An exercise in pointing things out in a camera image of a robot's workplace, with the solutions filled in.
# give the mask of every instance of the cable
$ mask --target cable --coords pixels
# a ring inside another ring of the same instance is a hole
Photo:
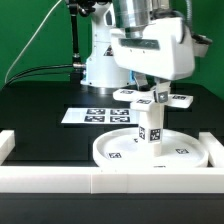
[[[192,17],[193,17],[193,13],[192,13],[192,2],[191,0],[185,0],[186,1],[186,5],[187,5],[187,24],[188,27],[191,31],[191,33],[193,32],[193,25],[192,25]]]
[[[14,80],[16,80],[20,77],[21,78],[26,77],[26,74],[28,74],[28,73],[35,72],[35,71],[41,71],[41,70],[61,69],[61,68],[73,68],[73,65],[51,65],[51,66],[41,66],[41,67],[27,69],[27,70],[20,72],[19,74],[13,76],[11,79],[9,79],[5,83],[5,85],[2,87],[2,89],[7,87],[11,82],[13,82]]]
[[[5,83],[7,83],[7,79],[8,76],[10,74],[10,72],[12,71],[12,69],[14,68],[14,66],[16,65],[16,63],[19,61],[19,59],[22,57],[22,55],[24,54],[24,52],[26,51],[26,49],[29,47],[29,45],[32,43],[32,41],[34,40],[34,38],[36,37],[36,35],[39,33],[39,31],[41,30],[41,28],[43,27],[43,25],[45,24],[45,22],[47,21],[48,17],[51,15],[51,13],[54,11],[54,9],[61,3],[62,0],[59,0],[51,9],[50,11],[47,13],[47,15],[45,16],[45,18],[43,19],[43,21],[41,22],[41,24],[39,25],[39,27],[37,28],[36,32],[33,34],[33,36],[31,37],[31,39],[28,41],[28,43],[25,45],[25,47],[23,48],[23,50],[20,52],[20,54],[17,56],[17,58],[15,59],[15,61],[12,63],[12,65],[9,67],[6,75],[5,75]]]
[[[18,80],[18,79],[22,79],[22,78],[27,78],[27,77],[31,77],[31,76],[47,76],[47,75],[61,75],[61,74],[68,74],[69,71],[63,71],[63,72],[48,72],[48,73],[40,73],[40,74],[25,74],[25,75],[20,75],[20,76],[14,76],[12,79],[10,79],[1,89],[1,91],[6,88],[7,86],[9,86],[12,82]]]

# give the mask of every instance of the black table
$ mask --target black table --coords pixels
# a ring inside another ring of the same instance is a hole
[[[173,84],[194,96],[188,109],[166,108],[164,127],[224,144],[224,102],[200,85]],[[128,108],[67,82],[18,82],[0,92],[0,129],[15,130],[3,166],[96,166],[93,141],[124,125],[63,125],[68,107]],[[222,194],[0,194],[0,223],[224,223]]]

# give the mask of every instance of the black cable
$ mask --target black cable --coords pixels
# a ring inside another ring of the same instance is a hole
[[[41,66],[41,67],[36,67],[36,68],[31,68],[31,69],[27,69],[23,72],[18,73],[17,75],[13,76],[11,79],[9,79],[7,81],[7,83],[5,83],[5,85],[2,87],[2,89],[4,89],[5,87],[7,87],[10,83],[12,83],[13,81],[19,79],[19,78],[23,78],[23,77],[28,77],[28,76],[34,76],[35,74],[32,75],[26,75],[28,73],[31,72],[35,72],[35,71],[41,71],[41,70],[50,70],[50,69],[61,69],[61,68],[73,68],[73,65],[51,65],[51,66]]]
[[[1,91],[6,88],[7,86],[9,86],[12,82],[18,80],[18,79],[22,79],[22,78],[27,78],[27,77],[31,77],[31,76],[47,76],[47,75],[62,75],[62,74],[68,74],[69,71],[63,71],[63,72],[48,72],[48,73],[40,73],[40,74],[26,74],[26,75],[20,75],[20,76],[14,76],[12,79],[10,79],[1,89]]]
[[[20,73],[18,73],[17,75],[15,75],[15,76],[20,76],[20,75],[25,75],[25,74],[27,74],[27,73],[30,73],[30,72],[35,72],[35,71],[40,71],[40,70],[49,70],[49,69],[55,69],[55,68],[58,68],[58,69],[60,69],[60,68],[72,68],[73,67],[73,65],[71,65],[71,64],[69,64],[69,65],[50,65],[50,66],[40,66],[40,67],[35,67],[35,68],[30,68],[30,69],[27,69],[27,70],[25,70],[25,71],[22,71],[22,72],[20,72]]]

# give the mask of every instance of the green wall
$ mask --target green wall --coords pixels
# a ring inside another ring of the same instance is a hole
[[[0,1],[0,86],[14,59],[23,49],[56,0]],[[224,99],[224,1],[192,0],[194,31],[213,39],[208,54],[196,59],[192,77],[181,82],[202,84]],[[172,0],[173,6],[186,11],[184,0]],[[91,52],[90,19],[78,18],[80,53],[83,61]],[[31,67],[71,63],[70,16],[65,3],[51,15],[36,39],[19,60],[10,76]],[[44,80],[68,80],[67,76],[49,76]]]

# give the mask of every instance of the white robot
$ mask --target white robot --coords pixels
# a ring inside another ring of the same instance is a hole
[[[187,108],[192,103],[192,96],[170,94],[170,82],[191,76],[194,56],[203,56],[211,41],[194,36],[190,24],[169,9],[167,0],[113,0],[105,14],[108,17],[108,25],[114,27],[110,33],[115,61],[135,71],[139,89],[119,89],[113,97],[131,102],[131,109],[139,111],[139,127],[112,131],[96,139],[95,162],[100,167],[116,168],[207,166],[208,153],[200,142],[164,130],[163,118],[165,105]],[[145,88],[145,75],[155,77],[153,88]]]

